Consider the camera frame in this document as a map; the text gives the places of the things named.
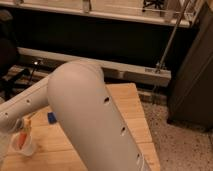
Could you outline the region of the cream gripper fingers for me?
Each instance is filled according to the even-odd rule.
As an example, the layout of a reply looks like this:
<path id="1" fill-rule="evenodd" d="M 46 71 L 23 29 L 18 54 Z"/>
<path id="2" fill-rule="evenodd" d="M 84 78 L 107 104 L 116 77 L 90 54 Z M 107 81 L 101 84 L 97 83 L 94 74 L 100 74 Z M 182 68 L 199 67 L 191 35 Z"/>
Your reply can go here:
<path id="1" fill-rule="evenodd" d="M 31 120 L 30 119 L 24 120 L 22 132 L 25 133 L 25 134 L 29 134 L 31 132 Z"/>

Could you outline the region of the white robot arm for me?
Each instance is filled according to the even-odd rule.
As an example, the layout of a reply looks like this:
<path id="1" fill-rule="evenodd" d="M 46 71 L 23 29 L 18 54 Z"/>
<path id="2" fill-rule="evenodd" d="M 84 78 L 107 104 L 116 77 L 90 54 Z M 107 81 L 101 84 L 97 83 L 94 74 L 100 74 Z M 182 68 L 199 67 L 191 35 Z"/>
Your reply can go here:
<path id="1" fill-rule="evenodd" d="M 88 171 L 151 171 L 116 106 L 101 66 L 64 63 L 0 105 L 0 132 L 12 133 L 31 112 L 49 106 Z"/>

